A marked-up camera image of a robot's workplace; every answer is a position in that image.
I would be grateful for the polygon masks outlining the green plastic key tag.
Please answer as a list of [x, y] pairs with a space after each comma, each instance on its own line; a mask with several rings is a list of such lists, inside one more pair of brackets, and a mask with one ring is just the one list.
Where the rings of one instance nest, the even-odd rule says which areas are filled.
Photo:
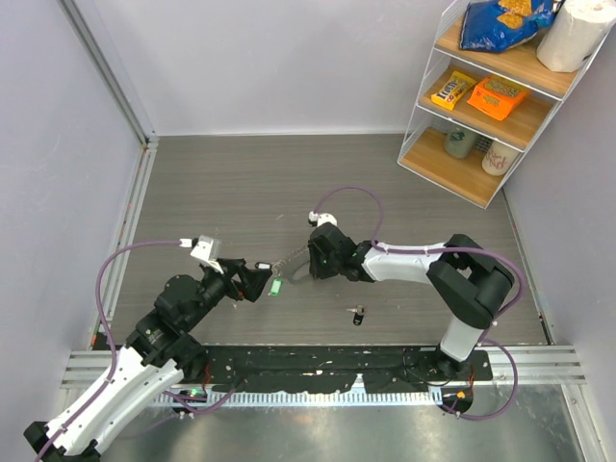
[[280, 278], [274, 278], [269, 288], [269, 296], [278, 296], [281, 291], [282, 284], [283, 281]]

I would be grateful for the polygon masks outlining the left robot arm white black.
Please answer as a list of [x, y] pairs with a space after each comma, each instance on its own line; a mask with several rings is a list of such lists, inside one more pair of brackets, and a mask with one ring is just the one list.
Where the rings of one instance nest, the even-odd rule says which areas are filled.
[[192, 329], [222, 300], [256, 301], [272, 276], [268, 263], [222, 259], [195, 279], [171, 277], [111, 365], [57, 418], [31, 423], [24, 436], [39, 461], [97, 461], [158, 395], [205, 373], [204, 347]]

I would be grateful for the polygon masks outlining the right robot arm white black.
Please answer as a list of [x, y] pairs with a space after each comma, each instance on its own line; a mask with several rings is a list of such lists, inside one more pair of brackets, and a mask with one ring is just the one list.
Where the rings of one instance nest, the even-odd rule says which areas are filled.
[[312, 232], [308, 250], [315, 279], [341, 275], [351, 282], [395, 280], [432, 286], [451, 311], [435, 356], [438, 373], [448, 379], [469, 369], [471, 353], [514, 286], [513, 274], [462, 234], [424, 247], [357, 244], [328, 222]]

